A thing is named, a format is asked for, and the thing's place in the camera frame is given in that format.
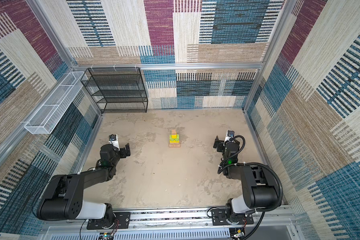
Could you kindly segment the green rectangular block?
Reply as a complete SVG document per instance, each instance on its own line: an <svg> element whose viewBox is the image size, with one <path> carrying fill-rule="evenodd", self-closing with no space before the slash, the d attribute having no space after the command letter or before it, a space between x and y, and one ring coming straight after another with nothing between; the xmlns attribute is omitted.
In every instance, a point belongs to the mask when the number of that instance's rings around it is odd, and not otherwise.
<svg viewBox="0 0 360 240"><path fill-rule="evenodd" d="M170 143L179 143L180 142L180 137L177 136L176 138L173 138L172 136L170 136Z"/></svg>

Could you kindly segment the natural wood block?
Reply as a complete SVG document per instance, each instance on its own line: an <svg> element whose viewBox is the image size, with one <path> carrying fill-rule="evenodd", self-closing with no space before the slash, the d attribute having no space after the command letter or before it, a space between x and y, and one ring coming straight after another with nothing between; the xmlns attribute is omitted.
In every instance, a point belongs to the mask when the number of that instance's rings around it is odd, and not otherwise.
<svg viewBox="0 0 360 240"><path fill-rule="evenodd" d="M169 143L169 148L180 148L181 143Z"/></svg>

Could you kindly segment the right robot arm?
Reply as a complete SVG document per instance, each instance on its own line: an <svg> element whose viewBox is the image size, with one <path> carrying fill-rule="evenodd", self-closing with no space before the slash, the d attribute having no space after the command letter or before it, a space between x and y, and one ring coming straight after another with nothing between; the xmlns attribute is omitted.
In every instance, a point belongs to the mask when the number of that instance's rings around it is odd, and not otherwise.
<svg viewBox="0 0 360 240"><path fill-rule="evenodd" d="M270 212L281 206L283 186L278 175L261 163L239 163L246 140L228 130L224 140L216 137L213 148L222 153L218 174L241 182L242 194L228 200L225 216L229 224L244 221L255 212Z"/></svg>

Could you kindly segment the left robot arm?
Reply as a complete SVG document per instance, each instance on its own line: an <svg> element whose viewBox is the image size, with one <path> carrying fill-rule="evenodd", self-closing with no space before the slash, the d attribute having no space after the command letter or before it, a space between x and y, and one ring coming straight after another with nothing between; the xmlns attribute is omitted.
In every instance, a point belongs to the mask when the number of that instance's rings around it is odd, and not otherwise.
<svg viewBox="0 0 360 240"><path fill-rule="evenodd" d="M84 200L84 190L108 182L116 175L120 159L131 155L130 145L119 149L103 145L95 168L72 175L55 175L47 185L36 216L43 221L90 220L100 228L109 228L116 221L111 204Z"/></svg>

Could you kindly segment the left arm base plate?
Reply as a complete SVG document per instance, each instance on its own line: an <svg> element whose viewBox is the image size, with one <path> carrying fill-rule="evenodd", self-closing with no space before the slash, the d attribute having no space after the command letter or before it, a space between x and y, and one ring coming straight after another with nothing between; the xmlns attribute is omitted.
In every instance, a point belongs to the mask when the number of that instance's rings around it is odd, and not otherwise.
<svg viewBox="0 0 360 240"><path fill-rule="evenodd" d="M89 219L87 230L127 229L130 224L130 212L116 212L105 215L102 219Z"/></svg>

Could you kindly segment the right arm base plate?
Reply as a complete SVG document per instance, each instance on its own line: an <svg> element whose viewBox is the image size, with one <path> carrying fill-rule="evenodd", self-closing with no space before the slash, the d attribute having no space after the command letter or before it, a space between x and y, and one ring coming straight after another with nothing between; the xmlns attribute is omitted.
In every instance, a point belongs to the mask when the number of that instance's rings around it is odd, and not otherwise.
<svg viewBox="0 0 360 240"><path fill-rule="evenodd" d="M214 226L254 224L254 219L250 215L227 214L226 210L222 208L209 208L207 216L212 219Z"/></svg>

